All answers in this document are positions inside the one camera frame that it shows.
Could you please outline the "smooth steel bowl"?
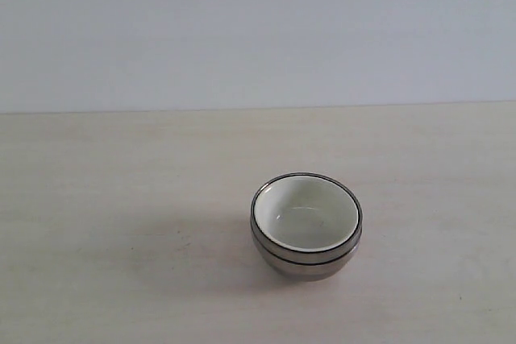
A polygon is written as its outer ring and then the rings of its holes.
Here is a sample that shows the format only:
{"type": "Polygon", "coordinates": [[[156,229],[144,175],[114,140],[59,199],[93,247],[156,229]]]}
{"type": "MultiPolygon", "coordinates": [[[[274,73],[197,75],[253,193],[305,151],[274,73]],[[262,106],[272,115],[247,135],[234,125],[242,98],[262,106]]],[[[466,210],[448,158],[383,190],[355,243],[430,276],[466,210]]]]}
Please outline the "smooth steel bowl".
{"type": "Polygon", "coordinates": [[[295,263],[275,256],[255,238],[252,240],[262,259],[280,275],[295,281],[314,282],[325,280],[340,271],[359,248],[358,242],[349,252],[332,261],[305,264],[295,263]]]}

